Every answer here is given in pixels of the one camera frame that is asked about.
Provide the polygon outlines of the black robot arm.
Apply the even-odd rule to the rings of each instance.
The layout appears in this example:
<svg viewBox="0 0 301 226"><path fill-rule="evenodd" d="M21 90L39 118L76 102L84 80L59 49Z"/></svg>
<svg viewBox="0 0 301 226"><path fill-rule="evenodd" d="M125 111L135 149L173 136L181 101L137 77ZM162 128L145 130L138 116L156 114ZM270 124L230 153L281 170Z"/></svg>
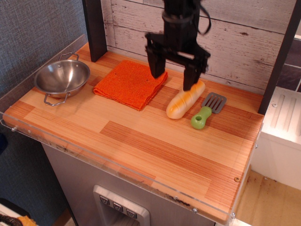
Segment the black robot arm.
<svg viewBox="0 0 301 226"><path fill-rule="evenodd" d="M170 60L185 67L183 90L189 91L206 72L210 53L197 43L200 12L208 12L199 0L166 0L162 19L164 32L147 33L146 52L150 72L158 78Z"/></svg>

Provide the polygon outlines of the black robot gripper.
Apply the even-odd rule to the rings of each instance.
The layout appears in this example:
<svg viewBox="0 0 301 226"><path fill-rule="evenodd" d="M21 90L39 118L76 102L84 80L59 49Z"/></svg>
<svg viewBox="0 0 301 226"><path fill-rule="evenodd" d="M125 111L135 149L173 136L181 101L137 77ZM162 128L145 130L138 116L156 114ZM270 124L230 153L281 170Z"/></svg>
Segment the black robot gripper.
<svg viewBox="0 0 301 226"><path fill-rule="evenodd" d="M200 78L201 73L206 73L207 60L210 54L197 43L199 33L199 14L162 15L164 21L163 33L147 33L146 52L150 72L153 78L160 77L165 72L166 60L185 65L183 90L189 91ZM189 59L179 55L182 52L194 56L195 64L187 64Z"/></svg>

